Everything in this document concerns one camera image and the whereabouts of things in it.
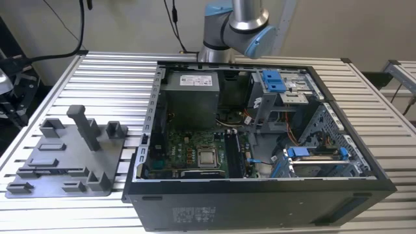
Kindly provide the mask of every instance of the black cable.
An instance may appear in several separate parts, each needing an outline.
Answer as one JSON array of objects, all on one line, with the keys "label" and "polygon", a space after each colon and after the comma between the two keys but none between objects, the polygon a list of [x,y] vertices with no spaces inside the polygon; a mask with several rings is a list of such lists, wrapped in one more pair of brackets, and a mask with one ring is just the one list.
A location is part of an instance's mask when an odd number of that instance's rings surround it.
[{"label": "black cable", "polygon": [[73,31],[71,31],[70,28],[67,27],[67,25],[66,25],[63,19],[62,19],[61,16],[58,15],[57,11],[54,10],[54,8],[53,8],[53,6],[50,5],[50,3],[47,2],[47,0],[45,0],[45,3],[49,5],[50,9],[53,10],[54,14],[57,15],[59,21],[61,21],[62,24],[65,25],[65,28],[67,29],[67,31],[71,33],[71,35],[74,36],[74,38],[75,38],[75,39],[78,40],[78,42],[79,42],[79,38],[77,37],[77,35],[73,33]]},{"label": "black cable", "polygon": [[63,55],[47,55],[47,56],[39,56],[39,57],[29,58],[26,60],[27,64],[31,64],[34,62],[47,60],[47,59],[61,59],[61,58],[67,58],[67,57],[77,55],[77,53],[81,50],[83,41],[85,41],[86,10],[85,10],[83,0],[79,0],[79,7],[81,7],[81,37],[79,37],[79,43],[78,43],[77,49],[71,53],[67,53]]},{"label": "black cable", "polygon": [[411,106],[413,106],[413,104],[409,104],[409,106],[407,106],[407,108],[406,108],[406,110],[403,112],[403,115],[406,115],[409,113]]},{"label": "black cable", "polygon": [[401,90],[401,88],[402,88],[402,84],[399,85],[399,87],[398,87],[398,89],[397,89],[397,93],[395,93],[395,95],[393,96],[393,98],[391,98],[391,103],[393,103],[393,101],[395,100],[395,97],[397,97],[397,95],[398,95],[398,93],[399,93],[399,90]]},{"label": "black cable", "polygon": [[175,28],[174,28],[174,23],[173,23],[173,18],[171,18],[171,13],[170,13],[170,9],[169,9],[167,0],[163,0],[163,2],[165,2],[165,8],[167,9],[169,18],[170,18],[170,23],[171,23],[171,27],[173,27],[173,31],[174,31],[175,37],[177,37],[178,41],[181,42],[183,51],[187,52],[187,49],[186,49],[186,47],[185,47],[185,45],[183,45],[183,42],[182,42],[182,39],[181,39],[179,35],[178,35],[177,32],[175,32]]}]

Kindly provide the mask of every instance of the motherboard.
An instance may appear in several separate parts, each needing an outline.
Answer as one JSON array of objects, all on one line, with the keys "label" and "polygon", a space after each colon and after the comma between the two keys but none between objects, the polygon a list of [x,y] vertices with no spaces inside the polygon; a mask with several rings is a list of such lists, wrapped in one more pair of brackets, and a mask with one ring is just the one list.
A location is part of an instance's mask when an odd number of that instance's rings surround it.
[{"label": "motherboard", "polygon": [[255,176],[249,135],[233,130],[197,132],[170,130],[165,155],[153,157],[150,179],[231,178]]}]

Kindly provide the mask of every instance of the slotted aluminum surface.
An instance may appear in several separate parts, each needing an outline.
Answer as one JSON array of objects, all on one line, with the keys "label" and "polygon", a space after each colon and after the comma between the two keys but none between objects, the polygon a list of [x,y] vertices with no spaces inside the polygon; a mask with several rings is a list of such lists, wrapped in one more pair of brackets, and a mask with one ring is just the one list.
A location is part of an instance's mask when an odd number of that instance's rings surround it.
[{"label": "slotted aluminum surface", "polygon": [[[77,57],[34,114],[30,126],[0,158],[2,231],[145,233],[137,212],[121,197],[131,154],[139,145],[158,60],[194,61],[195,56],[90,52],[87,56]],[[237,62],[314,66],[399,191],[341,228],[202,233],[416,233],[416,130],[386,103],[354,65],[341,59],[325,58],[265,57],[251,60],[238,57]],[[42,120],[58,117],[65,124],[71,123],[66,112],[73,104],[86,105],[87,116],[99,124],[119,120],[130,126],[114,193],[107,197],[7,199],[6,186],[14,181],[15,172],[38,143]]]}]

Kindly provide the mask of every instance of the gray power supply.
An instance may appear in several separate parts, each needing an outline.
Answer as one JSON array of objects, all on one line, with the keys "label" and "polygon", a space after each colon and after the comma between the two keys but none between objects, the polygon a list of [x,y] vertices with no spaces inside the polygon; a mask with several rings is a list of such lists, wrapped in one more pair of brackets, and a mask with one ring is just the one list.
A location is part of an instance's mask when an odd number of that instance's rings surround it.
[{"label": "gray power supply", "polygon": [[181,129],[210,129],[215,126],[219,103],[217,72],[171,72],[166,91],[173,125]]}]

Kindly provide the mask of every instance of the electrical cord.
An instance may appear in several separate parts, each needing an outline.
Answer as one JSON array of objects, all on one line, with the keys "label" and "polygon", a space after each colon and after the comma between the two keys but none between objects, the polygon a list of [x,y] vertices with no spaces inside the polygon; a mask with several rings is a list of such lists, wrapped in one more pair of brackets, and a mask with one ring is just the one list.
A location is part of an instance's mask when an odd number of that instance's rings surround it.
[{"label": "electrical cord", "polygon": [[47,55],[47,56],[27,58],[26,59],[27,64],[31,64],[38,61],[49,60],[49,59],[62,59],[62,58],[67,58],[67,57],[77,55],[83,45],[83,41],[85,41],[86,10],[85,10],[83,0],[79,0],[79,7],[81,7],[81,37],[79,37],[78,47],[75,48],[75,50],[71,53],[62,54],[62,55]]},{"label": "electrical cord", "polygon": [[395,95],[393,96],[393,98],[391,98],[391,103],[393,103],[393,101],[395,100],[395,97],[397,97],[397,95],[398,95],[398,93],[399,93],[399,90],[401,90],[401,88],[402,88],[402,84],[399,85],[399,87],[398,87],[398,89],[397,89],[397,93],[395,93]]},{"label": "electrical cord", "polygon": [[181,31],[178,29],[178,10],[177,10],[177,5],[175,5],[175,0],[173,0],[173,17],[171,17],[171,13],[170,13],[170,9],[169,9],[169,4],[167,4],[167,0],[163,0],[165,3],[165,8],[167,9],[167,13],[169,13],[169,18],[170,18],[170,23],[171,23],[171,27],[173,27],[173,31],[174,31],[174,35],[182,45],[182,50],[185,52],[185,54],[199,54],[199,52],[197,51],[189,51],[187,48],[183,45],[183,40],[181,37]]},{"label": "electrical cord", "polygon": [[45,3],[47,4],[47,6],[50,7],[50,9],[53,10],[54,14],[57,15],[57,17],[58,17],[59,21],[62,22],[65,28],[67,29],[67,31],[71,33],[71,35],[74,36],[74,38],[75,38],[75,39],[78,40],[78,42],[79,42],[79,38],[77,37],[77,35],[73,33],[73,31],[71,31],[70,28],[67,27],[67,25],[66,25],[63,19],[61,18],[59,14],[58,14],[57,11],[54,10],[53,6],[51,6],[50,3],[47,2],[47,0],[43,0],[43,1],[45,1]]},{"label": "electrical cord", "polygon": [[177,31],[175,31],[175,28],[174,28],[174,23],[173,23],[173,18],[171,18],[171,13],[170,13],[170,9],[169,9],[167,0],[163,0],[163,3],[165,3],[165,8],[167,9],[170,23],[171,23],[171,27],[173,27],[173,31],[174,31],[175,37],[177,37],[178,41],[181,42],[183,51],[186,52],[187,49],[186,49],[186,47],[183,45],[183,41],[182,41],[182,39],[181,39],[181,37],[179,37],[179,35],[178,35]]}]

